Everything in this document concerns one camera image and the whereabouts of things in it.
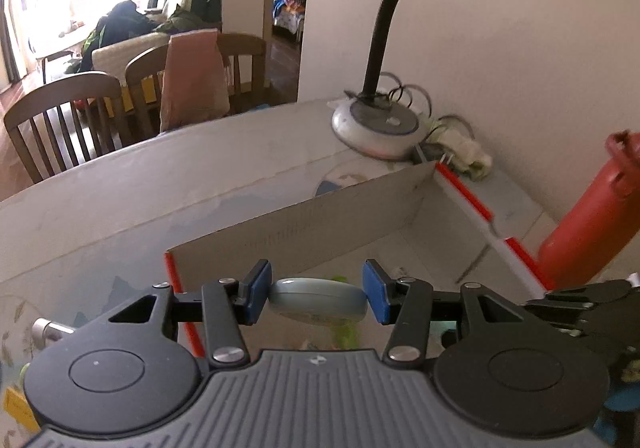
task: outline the red bottle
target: red bottle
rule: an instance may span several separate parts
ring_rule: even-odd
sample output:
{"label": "red bottle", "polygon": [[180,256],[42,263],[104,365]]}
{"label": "red bottle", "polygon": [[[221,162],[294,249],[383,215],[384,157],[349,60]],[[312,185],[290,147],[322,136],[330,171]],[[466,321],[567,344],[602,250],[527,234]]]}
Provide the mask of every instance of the red bottle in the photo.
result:
{"label": "red bottle", "polygon": [[611,159],[540,246],[540,271],[556,289],[597,275],[640,229],[640,133],[606,141]]}

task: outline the red strip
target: red strip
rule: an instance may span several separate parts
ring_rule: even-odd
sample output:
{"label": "red strip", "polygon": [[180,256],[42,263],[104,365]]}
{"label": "red strip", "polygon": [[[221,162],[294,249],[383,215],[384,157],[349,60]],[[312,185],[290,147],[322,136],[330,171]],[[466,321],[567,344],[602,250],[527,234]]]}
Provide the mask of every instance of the red strip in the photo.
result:
{"label": "red strip", "polygon": [[526,249],[524,249],[522,244],[517,239],[509,237],[505,238],[504,242],[509,246],[510,250],[512,250],[519,259],[521,259],[524,265],[527,266],[527,269],[529,269],[529,271],[532,272],[533,275],[539,280],[539,282],[542,284],[542,287],[544,287],[548,291],[553,291],[554,289],[558,288],[556,285],[556,281],[549,278],[542,272],[536,260],[529,254]]}
{"label": "red strip", "polygon": [[483,219],[487,222],[491,222],[494,219],[494,214],[487,208],[481,201],[476,197],[469,188],[467,188],[458,176],[453,173],[449,168],[447,168],[444,164],[438,163],[436,164],[436,170],[439,171],[443,177],[445,177],[453,187],[457,189],[460,194],[466,198],[466,200],[471,204],[475,210],[480,213]]}
{"label": "red strip", "polygon": [[[184,289],[182,289],[182,282],[178,276],[178,270],[175,269],[174,255],[169,253],[169,251],[164,253],[164,265],[166,267],[166,273],[169,276],[169,282],[174,287],[174,292],[183,293]],[[200,337],[198,336],[196,326],[191,322],[187,322],[184,324],[184,331],[187,333],[187,338],[191,345],[193,355],[197,358],[204,358],[204,348],[200,341]]]}

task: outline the lamp neck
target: lamp neck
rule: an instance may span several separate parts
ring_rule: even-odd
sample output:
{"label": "lamp neck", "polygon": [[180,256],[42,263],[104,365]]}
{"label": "lamp neck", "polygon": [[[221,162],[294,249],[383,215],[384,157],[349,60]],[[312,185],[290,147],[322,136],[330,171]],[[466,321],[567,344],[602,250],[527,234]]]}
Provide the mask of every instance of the lamp neck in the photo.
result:
{"label": "lamp neck", "polygon": [[362,93],[358,96],[367,104],[373,104],[376,91],[378,89],[378,81],[380,80],[380,71],[382,70],[382,60],[385,57],[386,39],[389,36],[389,27],[391,20],[398,5],[399,0],[382,0],[376,24],[371,37],[371,46],[369,48],[369,61],[367,62],[367,72],[364,76],[364,84]]}

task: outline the lamp base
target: lamp base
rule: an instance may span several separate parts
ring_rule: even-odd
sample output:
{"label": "lamp base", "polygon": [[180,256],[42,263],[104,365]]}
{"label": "lamp base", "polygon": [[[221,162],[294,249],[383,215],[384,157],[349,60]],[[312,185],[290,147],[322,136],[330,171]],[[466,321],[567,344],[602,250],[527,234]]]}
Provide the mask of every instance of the lamp base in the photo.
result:
{"label": "lamp base", "polygon": [[331,126],[337,138],[348,147],[388,161],[407,158],[428,132],[410,108],[397,103],[377,108],[359,99],[340,104],[334,111]]}

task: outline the light blue round object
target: light blue round object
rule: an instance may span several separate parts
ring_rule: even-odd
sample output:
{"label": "light blue round object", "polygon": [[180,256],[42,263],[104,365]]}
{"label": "light blue round object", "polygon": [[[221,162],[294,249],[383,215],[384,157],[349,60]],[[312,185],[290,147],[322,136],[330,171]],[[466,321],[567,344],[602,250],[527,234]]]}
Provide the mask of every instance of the light blue round object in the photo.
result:
{"label": "light blue round object", "polygon": [[269,305],[292,320],[313,325],[359,322],[367,313],[367,295],[359,287],[322,278],[284,278],[271,285]]}

